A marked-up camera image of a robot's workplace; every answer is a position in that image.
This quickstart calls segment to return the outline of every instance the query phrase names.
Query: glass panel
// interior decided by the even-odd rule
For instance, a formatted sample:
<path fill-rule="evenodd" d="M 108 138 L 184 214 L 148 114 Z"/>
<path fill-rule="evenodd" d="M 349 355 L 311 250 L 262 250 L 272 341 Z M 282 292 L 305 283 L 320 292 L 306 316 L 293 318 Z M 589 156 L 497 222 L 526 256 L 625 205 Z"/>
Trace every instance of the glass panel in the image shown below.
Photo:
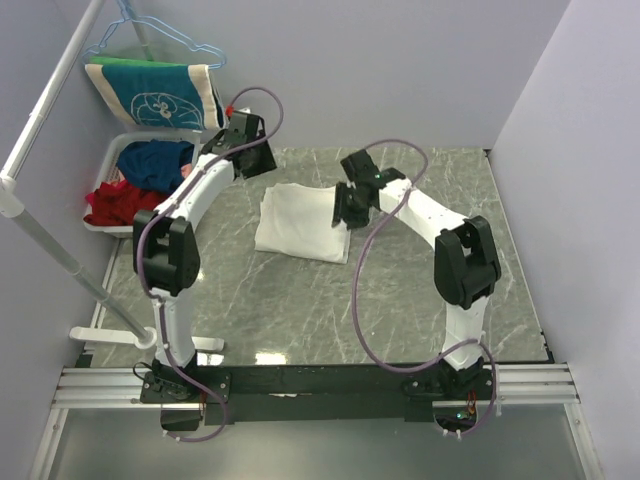
<path fill-rule="evenodd" d="M 208 429 L 201 429 L 202 434 Z M 202 444 L 158 411 L 70 411 L 51 479 L 582 480 L 562 406 L 504 407 L 461 443 L 401 420 L 244 423 Z"/>

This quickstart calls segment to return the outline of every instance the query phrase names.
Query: red clothing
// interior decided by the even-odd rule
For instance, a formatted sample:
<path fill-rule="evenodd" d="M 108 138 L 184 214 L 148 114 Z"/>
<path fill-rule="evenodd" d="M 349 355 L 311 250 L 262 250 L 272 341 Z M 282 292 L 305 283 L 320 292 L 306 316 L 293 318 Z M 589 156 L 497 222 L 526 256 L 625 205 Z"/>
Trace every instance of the red clothing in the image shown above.
<path fill-rule="evenodd" d="M 111 185 L 102 183 L 100 188 L 86 196 L 92 213 L 84 221 L 100 227 L 133 225 L 138 210 L 153 210 L 167 199 L 168 195 L 134 187 L 126 180 Z"/>

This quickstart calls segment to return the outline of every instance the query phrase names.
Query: towel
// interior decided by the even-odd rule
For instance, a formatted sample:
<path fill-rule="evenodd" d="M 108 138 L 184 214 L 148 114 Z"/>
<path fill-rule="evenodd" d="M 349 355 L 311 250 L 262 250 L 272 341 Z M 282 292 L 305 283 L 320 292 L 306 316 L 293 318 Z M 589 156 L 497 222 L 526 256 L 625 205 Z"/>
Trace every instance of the towel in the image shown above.
<path fill-rule="evenodd" d="M 116 57 L 103 57 L 96 55 L 89 59 L 89 63 L 95 63 L 97 65 L 137 65 L 139 67 L 179 67 L 184 66 L 179 63 L 166 63 L 166 62 L 150 62 L 148 60 L 136 60 L 135 58 L 116 58 Z"/>
<path fill-rule="evenodd" d="M 347 263 L 350 232 L 343 223 L 331 227 L 334 196 L 335 187 L 290 183 L 267 188 L 260 204 L 256 250 Z"/>
<path fill-rule="evenodd" d="M 224 107 L 207 65 L 153 62 L 89 64 L 87 74 L 116 117 L 150 127 L 211 130 L 225 126 Z"/>

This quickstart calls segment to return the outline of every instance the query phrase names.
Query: blue hanger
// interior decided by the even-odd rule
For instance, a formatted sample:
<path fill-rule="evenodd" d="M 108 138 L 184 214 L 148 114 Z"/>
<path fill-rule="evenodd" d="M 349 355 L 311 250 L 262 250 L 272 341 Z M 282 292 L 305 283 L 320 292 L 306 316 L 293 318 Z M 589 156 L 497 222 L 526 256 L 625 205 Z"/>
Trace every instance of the blue hanger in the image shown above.
<path fill-rule="evenodd" d="M 182 32 L 179 32 L 172 26 L 167 25 L 162 20 L 156 17 L 137 15 L 135 12 L 133 12 L 133 9 L 128 4 L 128 2 L 125 3 L 124 0 L 118 0 L 118 5 L 120 6 L 120 13 L 122 14 L 122 18 L 120 20 L 117 20 L 109 24 L 109 26 L 107 27 L 107 31 L 104 32 L 104 35 L 102 36 L 102 40 L 100 40 L 100 43 L 91 45 L 84 51 L 84 53 L 82 54 L 82 60 L 85 64 L 87 63 L 86 57 L 88 55 L 90 54 L 100 55 L 100 52 L 102 52 L 102 49 L 107 46 L 107 42 L 109 41 L 111 36 L 116 32 L 118 27 L 126 22 L 131 22 L 133 24 L 140 24 L 140 25 L 146 25 L 148 27 L 151 27 L 154 30 L 157 30 L 158 32 L 162 33 L 163 35 L 166 35 L 167 37 L 175 40 L 176 42 L 183 44 L 192 52 L 206 52 L 206 53 L 212 53 L 213 55 L 216 55 L 220 59 L 220 62 L 209 65 L 210 69 L 221 68 L 223 65 L 227 63 L 227 56 L 219 48 L 214 47 L 212 45 L 208 45 L 206 43 L 198 45 L 187 35 L 185 35 Z"/>

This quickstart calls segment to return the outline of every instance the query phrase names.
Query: black joint motor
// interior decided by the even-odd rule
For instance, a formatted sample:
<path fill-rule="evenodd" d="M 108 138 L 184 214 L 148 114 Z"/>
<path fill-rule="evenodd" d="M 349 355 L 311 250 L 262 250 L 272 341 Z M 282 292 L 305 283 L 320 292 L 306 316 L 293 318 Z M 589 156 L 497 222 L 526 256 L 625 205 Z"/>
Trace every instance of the black joint motor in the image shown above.
<path fill-rule="evenodd" d="M 366 227 L 371 207 L 380 210 L 380 190 L 389 182 L 406 177 L 395 168 L 380 171 L 366 150 L 352 153 L 340 164 L 351 185 L 336 185 L 332 224 L 335 227 L 343 221 L 348 230 Z"/>
<path fill-rule="evenodd" d="M 140 210 L 133 218 L 133 251 L 137 252 L 142 230 L 157 215 Z M 200 271 L 200 254 L 191 222 L 183 217 L 165 217 L 156 223 L 142 252 L 142 266 L 149 288 L 160 288 L 177 296 L 196 281 Z M 138 273 L 136 255 L 133 269 Z"/>
<path fill-rule="evenodd" d="M 230 148 L 246 145 L 265 135 L 262 117 L 253 113 L 234 111 L 229 119 L 229 126 L 207 142 L 200 153 L 220 155 Z M 227 160 L 233 163 L 236 178 L 251 178 L 276 169 L 269 142 L 232 154 Z"/>
<path fill-rule="evenodd" d="M 442 298 L 465 310 L 480 297 L 493 293 L 502 276 L 489 222 L 467 218 L 436 237 L 434 279 Z"/>

